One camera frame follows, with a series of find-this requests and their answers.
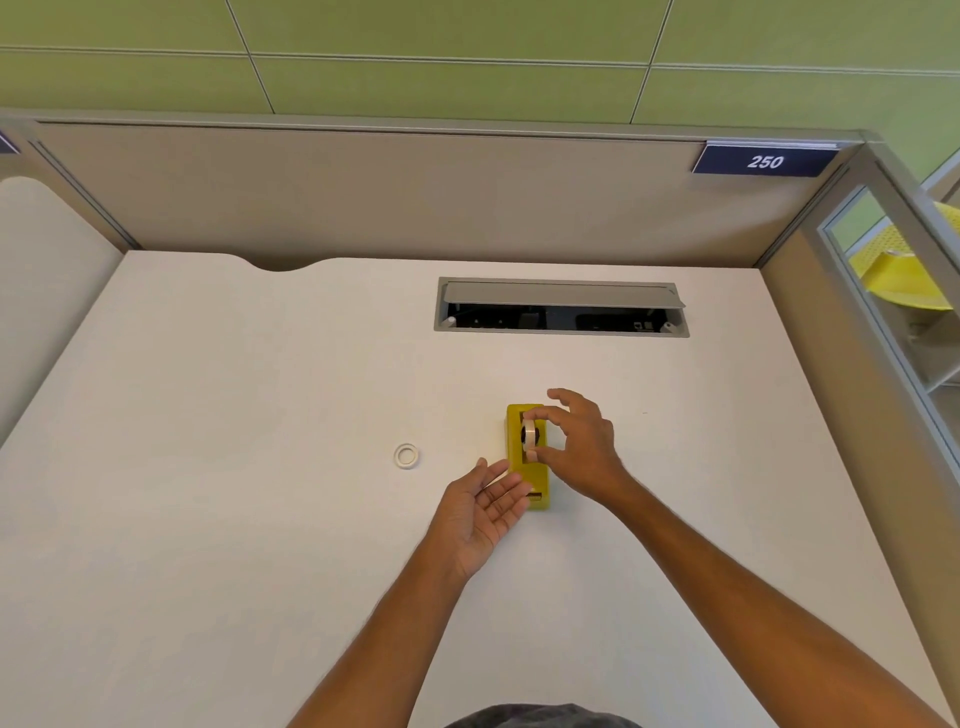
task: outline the yellow tape dispenser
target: yellow tape dispenser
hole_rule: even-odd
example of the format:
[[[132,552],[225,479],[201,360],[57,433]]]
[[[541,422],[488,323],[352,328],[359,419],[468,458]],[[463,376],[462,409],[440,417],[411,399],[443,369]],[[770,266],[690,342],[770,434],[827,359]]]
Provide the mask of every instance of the yellow tape dispenser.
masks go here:
[[[533,437],[536,445],[546,445],[546,420],[524,420],[523,413],[528,409],[543,407],[542,404],[507,405],[507,459],[511,473],[522,473],[523,479],[534,489],[530,492],[530,509],[545,511],[550,507],[549,471],[542,463],[527,461],[524,451],[528,437]]]

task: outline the number sign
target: number sign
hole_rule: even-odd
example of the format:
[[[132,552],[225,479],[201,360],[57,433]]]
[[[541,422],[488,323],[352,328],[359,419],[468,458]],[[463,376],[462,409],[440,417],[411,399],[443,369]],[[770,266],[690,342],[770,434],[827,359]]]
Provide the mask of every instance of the number sign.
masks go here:
[[[698,175],[819,177],[837,151],[833,147],[751,147],[708,142],[693,171]]]

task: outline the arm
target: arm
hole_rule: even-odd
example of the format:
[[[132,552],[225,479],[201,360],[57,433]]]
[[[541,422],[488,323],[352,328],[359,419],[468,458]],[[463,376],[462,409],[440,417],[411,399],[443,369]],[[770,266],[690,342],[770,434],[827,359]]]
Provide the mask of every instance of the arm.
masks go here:
[[[547,394],[569,411],[548,406],[524,416],[558,425],[566,449],[534,448],[535,458],[634,533],[780,728],[948,728],[897,678],[634,480],[595,403],[565,389]]]
[[[468,580],[526,511],[530,484],[501,460],[447,487],[410,561],[289,728],[403,728]]]

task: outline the white tape roll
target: white tape roll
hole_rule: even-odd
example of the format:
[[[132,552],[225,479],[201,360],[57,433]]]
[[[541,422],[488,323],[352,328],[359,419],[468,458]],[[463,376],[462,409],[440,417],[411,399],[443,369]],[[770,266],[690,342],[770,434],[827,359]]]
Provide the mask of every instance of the white tape roll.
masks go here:
[[[410,443],[403,443],[403,445],[396,446],[394,450],[394,465],[398,468],[408,471],[415,467],[419,460],[420,451],[417,449],[417,446],[411,445]]]

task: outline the tape roll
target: tape roll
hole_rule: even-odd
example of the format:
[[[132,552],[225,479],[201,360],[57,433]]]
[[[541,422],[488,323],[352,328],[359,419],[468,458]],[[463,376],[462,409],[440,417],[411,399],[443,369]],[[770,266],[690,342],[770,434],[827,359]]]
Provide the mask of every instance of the tape roll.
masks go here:
[[[523,421],[520,441],[523,443],[524,450],[528,450],[537,444],[537,423],[533,420]]]
[[[417,449],[416,445],[403,443],[402,445],[396,446],[396,449],[394,450],[394,465],[396,465],[398,468],[408,471],[416,466],[419,460],[420,451]]]

